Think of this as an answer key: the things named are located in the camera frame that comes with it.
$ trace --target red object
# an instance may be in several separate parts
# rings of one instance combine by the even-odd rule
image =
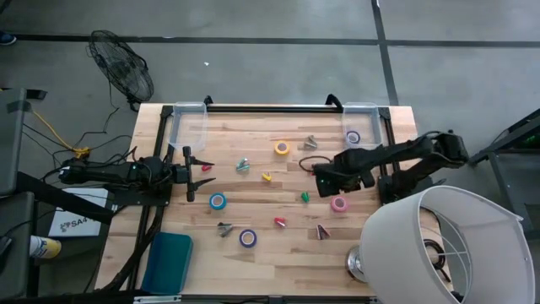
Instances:
[[[285,219],[284,218],[274,218],[273,222],[276,223],[277,225],[285,227]]]

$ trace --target wooden table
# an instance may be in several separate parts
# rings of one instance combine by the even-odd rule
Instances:
[[[132,139],[132,147],[138,147],[137,157],[154,151],[161,107],[141,106]],[[390,112],[397,143],[417,136],[411,107],[391,106]],[[298,149],[308,135],[315,135],[318,150]],[[275,154],[273,146],[278,140],[291,144],[288,155]],[[359,243],[364,222],[381,206],[376,187],[344,194],[348,211],[335,213],[330,198],[318,197],[315,178],[298,166],[305,156],[333,157],[344,149],[340,114],[209,113],[206,149],[194,155],[215,166],[208,172],[196,168],[193,176],[195,180],[217,179],[201,187],[193,203],[186,201],[183,185],[174,186],[162,225],[162,231],[186,234],[194,242],[182,294],[373,296],[368,285],[348,276],[344,263],[346,252]],[[251,169],[239,174],[235,166],[243,157],[250,160]],[[183,163],[181,151],[175,152],[173,162]],[[404,162],[402,168],[413,163]],[[262,180],[264,171],[271,172],[271,182]],[[379,175],[378,169],[373,172]],[[304,191],[310,194],[308,204],[300,197]],[[223,210],[208,206],[210,195],[216,192],[228,199]],[[113,219],[96,288],[109,283],[131,255],[140,213],[140,207],[128,207]],[[274,217],[286,218],[287,228],[278,228]],[[228,237],[218,235],[219,222],[235,226]],[[330,239],[317,240],[317,224],[330,231]],[[422,225],[438,229],[427,214],[422,215]],[[243,248],[238,239],[246,228],[257,233],[257,244],[251,249]],[[423,233],[440,243],[432,232]],[[147,254],[148,250],[141,260],[138,285]]]

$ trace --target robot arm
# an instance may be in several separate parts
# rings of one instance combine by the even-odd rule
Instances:
[[[164,189],[171,184],[187,185],[187,201],[195,199],[195,191],[214,178],[192,181],[192,165],[213,165],[197,160],[191,156],[189,147],[183,148],[186,164],[174,165],[159,157],[150,156],[140,158],[137,161],[127,161],[120,165],[111,163],[99,163],[73,158],[62,164],[59,178],[65,184],[79,184],[83,182],[106,182],[106,188],[114,189],[114,192],[126,191],[138,193],[142,196],[158,197]]]
[[[375,178],[371,170],[393,161],[421,159],[405,171],[396,171],[379,180],[381,200],[386,196],[402,198],[410,193],[427,176],[440,168],[459,168],[467,163],[468,153],[460,136],[442,132],[429,132],[402,144],[379,146],[373,150],[347,149],[334,156],[328,164],[313,165],[319,195],[324,198],[373,187]]]

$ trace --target teal notebook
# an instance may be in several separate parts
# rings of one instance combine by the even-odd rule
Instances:
[[[158,233],[148,256],[142,289],[155,295],[177,295],[184,288],[193,240],[175,233]]]

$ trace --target plastic container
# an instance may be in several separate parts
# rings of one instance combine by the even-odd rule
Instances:
[[[185,146],[192,152],[206,146],[208,114],[202,102],[176,102],[173,106],[174,120],[170,130],[169,144],[181,150]]]
[[[379,107],[374,103],[346,103],[343,106],[342,126],[348,148],[374,149],[382,144]]]

